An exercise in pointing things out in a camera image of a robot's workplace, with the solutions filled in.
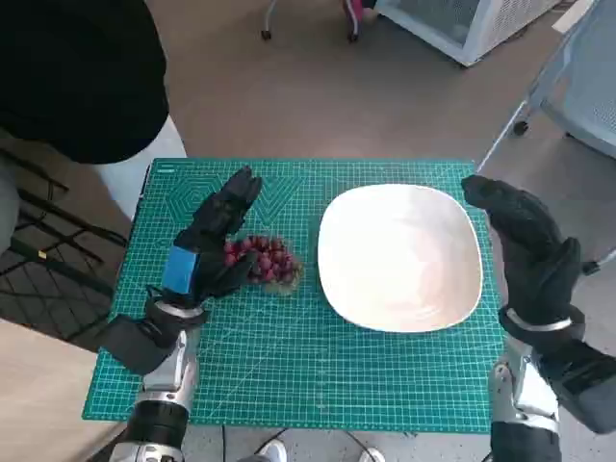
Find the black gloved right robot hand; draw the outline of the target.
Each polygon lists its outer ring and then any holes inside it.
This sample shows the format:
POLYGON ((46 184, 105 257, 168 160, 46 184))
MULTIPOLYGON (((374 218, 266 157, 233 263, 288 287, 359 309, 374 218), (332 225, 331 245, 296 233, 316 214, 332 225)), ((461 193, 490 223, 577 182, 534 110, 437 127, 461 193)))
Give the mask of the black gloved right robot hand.
POLYGON ((535 195, 500 180, 471 175, 461 182, 465 200, 486 212, 502 249, 506 309, 531 325, 572 317, 572 294, 581 272, 581 248, 565 238, 535 195))

